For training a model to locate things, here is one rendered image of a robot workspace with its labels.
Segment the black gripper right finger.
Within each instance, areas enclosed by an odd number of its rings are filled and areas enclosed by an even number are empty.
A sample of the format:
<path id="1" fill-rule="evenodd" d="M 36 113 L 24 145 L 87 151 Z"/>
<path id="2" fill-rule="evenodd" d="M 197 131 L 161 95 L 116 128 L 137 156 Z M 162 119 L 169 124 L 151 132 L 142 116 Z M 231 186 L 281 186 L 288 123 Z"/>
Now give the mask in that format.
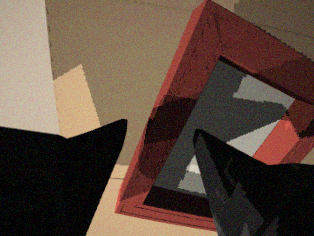
<path id="1" fill-rule="evenodd" d="M 268 165 L 202 129 L 193 144 L 218 236 L 262 236 L 296 191 L 314 191 L 314 165 Z"/>

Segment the red rectangular picture frame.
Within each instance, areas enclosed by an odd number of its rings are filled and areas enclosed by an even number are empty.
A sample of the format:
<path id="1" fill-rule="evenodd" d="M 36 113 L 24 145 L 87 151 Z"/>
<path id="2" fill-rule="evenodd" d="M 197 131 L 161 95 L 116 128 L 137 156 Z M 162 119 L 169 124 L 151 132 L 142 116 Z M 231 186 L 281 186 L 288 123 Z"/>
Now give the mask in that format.
<path id="1" fill-rule="evenodd" d="M 216 232 L 196 129 L 268 165 L 300 163 L 314 148 L 314 62 L 204 0 L 186 25 L 114 213 Z"/>

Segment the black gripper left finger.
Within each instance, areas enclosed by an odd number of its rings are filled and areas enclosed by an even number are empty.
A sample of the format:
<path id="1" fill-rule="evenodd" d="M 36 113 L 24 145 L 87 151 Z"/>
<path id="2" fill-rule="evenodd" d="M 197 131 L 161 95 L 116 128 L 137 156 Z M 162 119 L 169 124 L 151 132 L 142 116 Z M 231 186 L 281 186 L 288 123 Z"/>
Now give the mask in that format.
<path id="1" fill-rule="evenodd" d="M 62 236 L 86 236 L 126 132 L 127 119 L 68 139 L 0 126 L 0 173 L 47 180 Z"/>

